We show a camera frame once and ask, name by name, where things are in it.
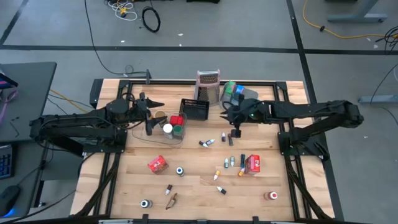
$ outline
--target keyboard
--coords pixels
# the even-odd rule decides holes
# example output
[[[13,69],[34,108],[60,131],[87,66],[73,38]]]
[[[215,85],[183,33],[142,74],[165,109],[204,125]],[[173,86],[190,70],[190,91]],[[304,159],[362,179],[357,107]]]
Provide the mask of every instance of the keyboard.
[[[14,148],[11,145],[0,146],[0,180],[14,175]]]

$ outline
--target white cable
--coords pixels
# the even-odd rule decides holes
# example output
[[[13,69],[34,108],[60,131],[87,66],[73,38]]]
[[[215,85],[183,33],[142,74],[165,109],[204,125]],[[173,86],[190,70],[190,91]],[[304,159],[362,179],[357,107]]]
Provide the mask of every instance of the white cable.
[[[396,75],[396,68],[394,68],[394,77],[396,78],[396,80],[398,81],[397,75]]]
[[[136,17],[134,19],[123,18],[123,17],[118,15],[118,12],[120,12],[120,8],[118,8],[118,4],[117,3],[111,4],[110,2],[108,2],[108,5],[113,9],[114,15],[117,18],[119,18],[119,19],[122,19],[122,20],[125,20],[125,21],[135,21],[138,18],[138,15],[135,12],[125,12],[125,14],[134,14],[134,15],[136,15]],[[119,2],[119,5],[124,6],[126,9],[132,9],[134,7],[134,5],[132,3],[127,3],[126,4],[126,2]]]

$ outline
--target green can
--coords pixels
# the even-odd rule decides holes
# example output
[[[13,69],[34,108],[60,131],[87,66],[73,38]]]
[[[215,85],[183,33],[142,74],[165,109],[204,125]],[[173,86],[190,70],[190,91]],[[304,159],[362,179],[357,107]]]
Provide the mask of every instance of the green can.
[[[176,125],[173,128],[173,136],[177,139],[182,139],[183,128],[181,125]]]

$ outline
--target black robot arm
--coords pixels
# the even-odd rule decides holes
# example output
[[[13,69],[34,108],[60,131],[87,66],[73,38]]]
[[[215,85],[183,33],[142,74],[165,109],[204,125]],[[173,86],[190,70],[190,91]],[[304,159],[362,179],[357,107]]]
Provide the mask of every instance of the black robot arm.
[[[279,124],[296,118],[318,118],[305,128],[292,128],[288,133],[278,133],[281,153],[290,155],[297,155],[299,150],[292,148],[298,147],[300,150],[306,149],[308,154],[321,156],[322,152],[319,151],[324,149],[320,149],[322,146],[311,140],[312,136],[337,127],[356,128],[363,122],[358,106],[345,100],[295,105],[284,101],[245,100],[241,95],[238,106],[230,105],[225,109],[221,114],[226,116],[221,117],[235,127],[231,131],[231,136],[235,138],[241,137],[239,127],[242,123]]]
[[[167,117],[151,118],[149,108],[163,105],[141,93],[137,100],[130,95],[129,101],[117,99],[87,114],[45,115],[30,122],[30,137],[79,156],[82,152],[123,152],[127,130],[134,127],[130,123],[145,122],[146,133],[151,135],[152,128]]]

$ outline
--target computer mouse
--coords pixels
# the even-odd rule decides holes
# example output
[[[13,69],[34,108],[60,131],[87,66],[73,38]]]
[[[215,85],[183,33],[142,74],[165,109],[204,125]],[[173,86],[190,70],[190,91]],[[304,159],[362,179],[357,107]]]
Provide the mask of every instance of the computer mouse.
[[[0,195],[0,217],[3,217],[9,213],[17,201],[19,192],[21,189],[16,186],[9,186]]]

